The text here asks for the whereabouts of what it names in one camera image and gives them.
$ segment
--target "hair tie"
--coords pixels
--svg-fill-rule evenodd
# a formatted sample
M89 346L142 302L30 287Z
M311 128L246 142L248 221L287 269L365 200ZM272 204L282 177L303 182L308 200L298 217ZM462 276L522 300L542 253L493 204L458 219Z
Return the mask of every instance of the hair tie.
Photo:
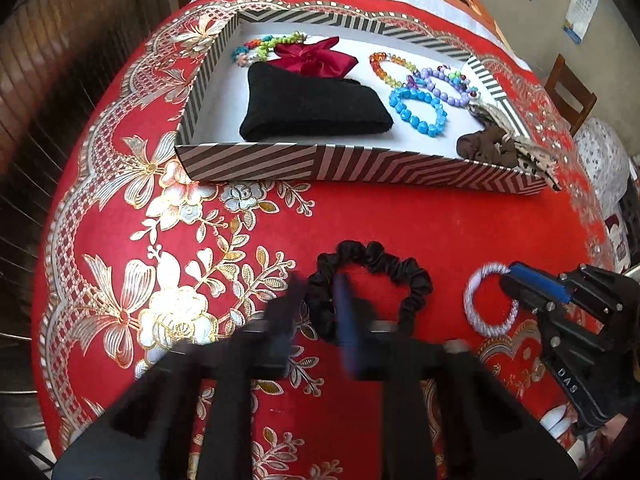
M384 272L396 285L409 285L409 296L400 302L398 331L411 335L415 313L424 307L425 295L433 291L427 271L418 266L414 258L400 260L397 256L385 253L385 248L379 242L369 242L365 247L360 242L344 240L336 246L334 254L322 253L318 256L318 272L307 280L305 302L311 323L320 338L337 344L332 286L335 273L348 263L363 266L372 274Z
M474 293L478 290L480 282L489 274L507 274L508 272L511 272L511 269L505 264L490 262L476 270L466 284L464 296L466 320L468 320L469 325L471 325L476 332L485 337L505 335L511 329L518 315L518 301L511 300L511 310L503 323L500 325L489 325L484 322L480 314L474 309Z

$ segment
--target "multicolored beaded bracelet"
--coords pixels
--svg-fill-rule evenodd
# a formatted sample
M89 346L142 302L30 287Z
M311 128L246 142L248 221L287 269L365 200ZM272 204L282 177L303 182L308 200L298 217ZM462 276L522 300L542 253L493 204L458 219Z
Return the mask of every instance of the multicolored beaded bracelet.
M431 81L432 76L453 86L459 92L460 98L449 96L446 92L436 88L435 83ZM440 65L436 70L423 68L420 72L415 71L413 75L406 77L406 81L407 88L426 87L428 91L433 92L433 95L441 98L448 105L455 107L465 107L469 101L476 99L479 94L478 87L468 86L468 78L460 70L451 70L451 67L447 65Z
M247 41L241 46L237 46L232 54L232 58L238 66L249 66L256 61L267 61L269 52L272 52L276 45L280 43L304 43L306 34L294 32L289 36L274 38L271 34L261 39Z
M373 54L371 54L369 56L369 64L371 65L373 72L375 72L375 74L380 79L382 79L382 81L384 81L389 86L393 86L394 88L402 87L402 82L398 81L398 79L394 79L384 70L382 70L382 67L380 66L381 61L390 61L391 63L395 63L396 65L405 67L411 72L415 72L417 70L416 66L413 63L408 62L400 56L387 54L385 52L374 52Z
M425 103L433 106L433 109L436 110L436 122L434 124L427 124L427 121L421 121L420 117L414 115L411 110L406 107L402 102L402 99L424 101ZM440 99L437 97L431 97L431 94L428 92L419 91L415 88L394 89L391 94L389 94L389 105L400 114L400 118L403 121L408 122L418 130L418 133L425 134L430 137L435 137L442 133L444 123L447 121L447 113L442 109Z

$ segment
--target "orange beaded bracelet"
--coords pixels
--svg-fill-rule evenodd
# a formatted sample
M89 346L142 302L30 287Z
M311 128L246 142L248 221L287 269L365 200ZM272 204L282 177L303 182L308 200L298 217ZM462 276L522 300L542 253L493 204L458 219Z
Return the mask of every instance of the orange beaded bracelet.
M371 54L369 56L369 64L371 65L373 72L375 72L382 81L393 88L400 88L402 86L402 82L398 81L398 79L392 78L388 73L382 70L382 67L380 66L381 61L390 61L396 65L403 66L411 73L417 70L417 67L413 63L408 62L400 56L386 54L385 52L374 52Z

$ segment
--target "purple beaded bracelet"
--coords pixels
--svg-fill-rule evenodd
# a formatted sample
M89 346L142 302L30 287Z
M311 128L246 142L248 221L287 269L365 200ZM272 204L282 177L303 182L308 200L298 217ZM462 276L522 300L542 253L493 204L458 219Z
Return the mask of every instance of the purple beaded bracelet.
M436 70L433 68L423 68L418 72L414 71L413 75L408 75L406 77L406 86L407 88L415 88L418 86L426 87L429 92L432 92L433 95L439 97L441 101L446 102L450 106L455 107L465 107L469 104L471 99L475 99L478 97L478 88L469 87L467 85L467 79L464 75L455 74L453 77L449 77L444 72L444 69L450 69L449 66L443 65L439 66ZM449 96L446 92L440 91L440 89L436 88L435 83L431 80L431 77L437 78L439 80L444 81L445 83L450 84L460 93L460 98L454 98L453 96Z

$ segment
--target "wooden chair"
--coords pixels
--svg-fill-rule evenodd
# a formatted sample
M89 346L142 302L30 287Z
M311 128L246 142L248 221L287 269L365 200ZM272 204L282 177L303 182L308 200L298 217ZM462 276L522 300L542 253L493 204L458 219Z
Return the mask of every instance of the wooden chair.
M556 90L556 85L558 83L566 88L582 105L581 111L575 110L569 103L560 97L560 94ZM556 63L551 70L551 74L546 80L545 90L556 105L560 115L562 115L562 117L571 124L570 132L573 137L584 120L588 117L593 106L596 104L596 101L598 100L596 94L589 92L587 87L583 85L571 69L569 69L569 67L564 63L564 57L562 57L562 54L558 54Z

